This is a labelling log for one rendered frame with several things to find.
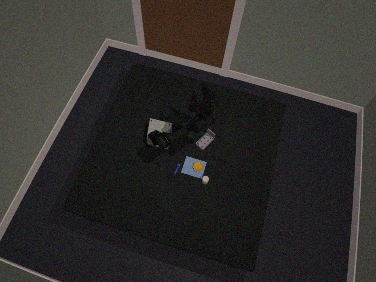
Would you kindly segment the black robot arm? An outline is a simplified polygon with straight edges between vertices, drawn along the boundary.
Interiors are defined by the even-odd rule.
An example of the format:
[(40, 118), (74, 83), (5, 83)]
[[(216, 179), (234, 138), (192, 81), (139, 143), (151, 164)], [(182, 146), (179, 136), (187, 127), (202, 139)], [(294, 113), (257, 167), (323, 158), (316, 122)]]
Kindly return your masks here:
[(188, 132), (194, 131), (195, 133), (198, 133), (201, 130), (205, 129), (206, 126), (215, 123), (217, 119), (213, 118), (212, 113), (218, 106), (219, 103), (217, 102), (217, 100), (213, 102), (209, 101), (209, 104), (207, 106), (203, 106), (203, 108), (207, 114), (210, 113), (211, 115), (202, 117), (200, 114), (196, 114), (189, 124), (179, 128), (172, 133), (161, 133), (157, 130), (154, 130), (154, 132), (151, 132), (148, 136), (154, 146), (159, 145), (161, 149), (167, 148), (172, 144), (172, 142), (174, 142), (179, 137), (187, 134)]

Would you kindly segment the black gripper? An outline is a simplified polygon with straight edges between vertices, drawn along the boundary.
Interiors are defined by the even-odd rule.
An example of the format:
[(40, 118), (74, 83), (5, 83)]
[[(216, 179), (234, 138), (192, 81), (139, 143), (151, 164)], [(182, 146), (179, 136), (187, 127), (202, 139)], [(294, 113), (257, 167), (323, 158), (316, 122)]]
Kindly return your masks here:
[(202, 117), (206, 117), (211, 115), (210, 113), (207, 114), (203, 108), (203, 106), (207, 106), (209, 104), (208, 100), (214, 100), (217, 97), (217, 92), (212, 92), (208, 89), (205, 83), (203, 83), (203, 95), (204, 99), (202, 101), (199, 101), (197, 93), (195, 89), (192, 91), (192, 98), (190, 101), (190, 106), (188, 106), (188, 110), (190, 112), (199, 112)]

